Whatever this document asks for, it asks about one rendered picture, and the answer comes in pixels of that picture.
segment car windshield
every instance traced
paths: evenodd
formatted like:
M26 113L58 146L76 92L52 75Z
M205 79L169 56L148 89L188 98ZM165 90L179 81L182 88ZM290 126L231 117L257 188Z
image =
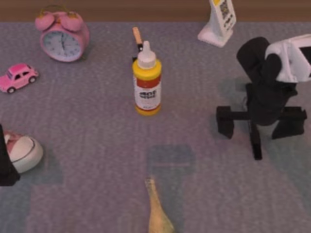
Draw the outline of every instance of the car windshield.
M7 74L7 76L9 77L9 79L12 79L12 76L13 76L13 75L12 75L9 71L8 71L6 74Z

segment white tag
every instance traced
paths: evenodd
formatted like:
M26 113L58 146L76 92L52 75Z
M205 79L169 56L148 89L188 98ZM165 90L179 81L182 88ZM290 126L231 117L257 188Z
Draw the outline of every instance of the white tag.
M141 88L137 86L137 78L134 76L135 102L142 110L153 110L161 103L161 82L153 88Z

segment gray surface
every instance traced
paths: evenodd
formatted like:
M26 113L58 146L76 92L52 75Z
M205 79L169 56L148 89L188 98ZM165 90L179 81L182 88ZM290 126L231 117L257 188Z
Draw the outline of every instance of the gray surface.
M88 59L63 64L41 52L33 24L0 24L1 72L28 62L42 74L13 95L0 94L1 123L45 148L37 168L16 186L0 188L0 232L147 232L143 181L153 148L185 148L181 156L195 156L193 173L178 179L163 172L158 182L179 233L309 232L310 122L303 136L278 141L270 139L273 127L261 128L264 159L256 162L246 124L237 123L226 140L214 114L217 105L240 108L245 93L236 83L247 79L237 79L244 73L235 56L244 42L309 33L311 24L239 23L223 49L197 40L203 23L136 24L164 65L163 108L153 117L139 116L133 106L134 25L89 24ZM310 88L301 84L291 104L311 114Z

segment white nozzle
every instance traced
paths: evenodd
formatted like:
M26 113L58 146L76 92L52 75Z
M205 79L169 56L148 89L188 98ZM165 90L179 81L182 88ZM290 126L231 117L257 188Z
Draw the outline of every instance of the white nozzle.
M149 41L144 41L143 49L138 54L138 66L142 69L152 69L156 66L156 54L151 51Z

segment toy car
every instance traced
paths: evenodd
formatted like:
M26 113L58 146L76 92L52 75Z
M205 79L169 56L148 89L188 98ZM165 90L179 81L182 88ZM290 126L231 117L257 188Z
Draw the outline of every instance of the toy car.
M33 67L25 63L16 64L0 77L0 90L12 94L17 89L34 83L38 77L39 74Z

